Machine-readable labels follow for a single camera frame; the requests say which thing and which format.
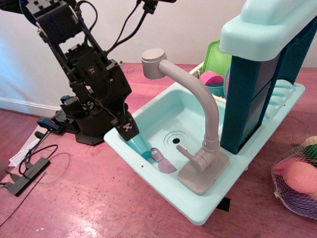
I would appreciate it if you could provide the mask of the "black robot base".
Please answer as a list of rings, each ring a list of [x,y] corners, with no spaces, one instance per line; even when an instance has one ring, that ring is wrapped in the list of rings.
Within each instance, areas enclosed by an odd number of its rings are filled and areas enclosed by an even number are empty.
[[[104,142],[104,135],[113,128],[113,115],[93,103],[83,106],[75,96],[64,95],[60,100],[61,109],[51,117],[55,124],[73,133],[79,143],[95,146]]]

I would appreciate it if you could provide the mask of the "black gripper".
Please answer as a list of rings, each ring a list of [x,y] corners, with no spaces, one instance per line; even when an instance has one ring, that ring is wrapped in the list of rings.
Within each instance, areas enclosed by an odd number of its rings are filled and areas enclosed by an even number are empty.
[[[93,103],[113,115],[111,124],[125,141],[138,135],[125,103],[132,90],[118,63],[108,59],[106,51],[91,46],[75,46],[65,56],[71,69],[70,86],[80,104]]]

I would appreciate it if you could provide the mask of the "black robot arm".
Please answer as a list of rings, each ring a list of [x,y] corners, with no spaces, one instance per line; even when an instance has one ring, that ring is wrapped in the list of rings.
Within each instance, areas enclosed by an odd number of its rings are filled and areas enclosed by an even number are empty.
[[[125,141],[139,134],[125,103],[130,85],[84,23],[79,2],[3,0],[0,8],[23,14],[38,28],[69,80],[74,95],[61,98],[52,121],[79,138],[100,138],[113,128]]]

